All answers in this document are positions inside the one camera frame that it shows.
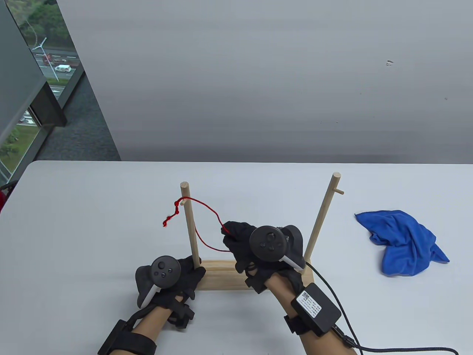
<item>floor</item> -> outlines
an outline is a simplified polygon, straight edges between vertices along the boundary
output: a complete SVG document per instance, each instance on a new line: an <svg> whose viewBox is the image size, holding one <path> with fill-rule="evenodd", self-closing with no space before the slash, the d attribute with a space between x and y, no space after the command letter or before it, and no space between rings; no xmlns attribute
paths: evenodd
<svg viewBox="0 0 473 355"><path fill-rule="evenodd" d="M85 74L64 113L67 125L54 129L36 160L121 160Z"/></svg>

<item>forearm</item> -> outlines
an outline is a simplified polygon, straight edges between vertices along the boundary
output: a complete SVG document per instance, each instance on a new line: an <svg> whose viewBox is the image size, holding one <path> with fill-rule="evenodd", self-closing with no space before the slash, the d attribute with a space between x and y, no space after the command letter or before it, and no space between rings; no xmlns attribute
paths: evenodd
<svg viewBox="0 0 473 355"><path fill-rule="evenodd" d="M296 297L289 282L279 274L274 274L266 282L266 287L274 294L289 318L297 316L292 308L291 301ZM342 341L332 332L318 337L309 331L301 336L300 340L307 355L355 355L353 349L345 347Z"/></svg>
<svg viewBox="0 0 473 355"><path fill-rule="evenodd" d="M176 299L182 301L181 296L177 296ZM150 338L154 342L158 338L162 328L167 322L167 319L171 315L172 311L167 308L156 307L153 309L141 322L131 331L132 333L142 334L145 337ZM125 350L114 350L110 355L134 355Z"/></svg>

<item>sticker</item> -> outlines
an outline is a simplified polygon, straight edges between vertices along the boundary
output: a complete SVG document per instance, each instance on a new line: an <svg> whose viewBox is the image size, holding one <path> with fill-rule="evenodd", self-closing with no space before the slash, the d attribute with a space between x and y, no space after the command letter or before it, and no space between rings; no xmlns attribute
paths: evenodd
<svg viewBox="0 0 473 355"><path fill-rule="evenodd" d="M297 298L296 301L310 314L312 318L315 318L317 314L322 310L320 304L310 297L310 295L303 291Z"/></svg>

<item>wooden dowel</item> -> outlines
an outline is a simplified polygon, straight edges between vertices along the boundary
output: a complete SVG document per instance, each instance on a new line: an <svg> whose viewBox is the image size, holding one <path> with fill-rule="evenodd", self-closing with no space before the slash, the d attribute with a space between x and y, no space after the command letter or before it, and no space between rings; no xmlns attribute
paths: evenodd
<svg viewBox="0 0 473 355"><path fill-rule="evenodd" d="M181 183L181 193L183 197L191 197L189 183L184 181ZM192 260L194 268L198 268L201 263L199 261L199 249L197 248L197 236L195 235L194 213L192 212L191 200L183 200L184 202L185 221L187 222L187 232L189 233L189 241L191 242Z"/></svg>
<svg viewBox="0 0 473 355"><path fill-rule="evenodd" d="M325 216L327 215L327 211L330 206L330 202L332 201L333 194L335 192L339 194L344 193L343 191L337 189L338 182L340 181L341 177L342 175L340 173L335 172L333 173L332 178L330 179L330 183L328 184L327 191L322 201L322 205L320 206L319 214L317 215L317 219L315 220L314 228L312 229L312 233L310 234L309 242L307 243L306 252L304 253L304 259L307 262L310 262L310 256L312 255L312 251L314 250L315 242L317 241L320 229L322 228L322 223L324 223Z"/></svg>

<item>wooden stand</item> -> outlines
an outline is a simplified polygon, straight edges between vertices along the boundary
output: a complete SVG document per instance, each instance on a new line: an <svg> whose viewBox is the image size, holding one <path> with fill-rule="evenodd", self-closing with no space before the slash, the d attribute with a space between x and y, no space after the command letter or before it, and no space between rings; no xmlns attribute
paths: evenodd
<svg viewBox="0 0 473 355"><path fill-rule="evenodd" d="M325 193L325 197L320 206L317 219L315 220L314 228L307 243L307 248L304 253L304 259L310 263L310 256L314 250L315 242L319 236L322 223L324 222L325 216L327 215L330 202L332 201L333 194L339 193L344 194L343 191L337 189L338 182L340 181L341 174L333 173L332 179L330 180L329 186ZM189 183L181 183L181 193L183 197L191 197L189 189ZM207 272L204 278L199 282L197 286L198 290L248 290L248 286L245 284L246 275L244 273L239 274L235 270L234 260L199 260L199 249L197 247L197 238L195 233L194 214L192 212L191 200L183 200L181 205L184 206L185 219L187 222L187 231L189 233L189 241L191 243L192 258L194 261L194 267L202 265L205 267ZM302 281L304 285L308 285L314 282L314 275L310 268L306 267L302 271Z"/></svg>

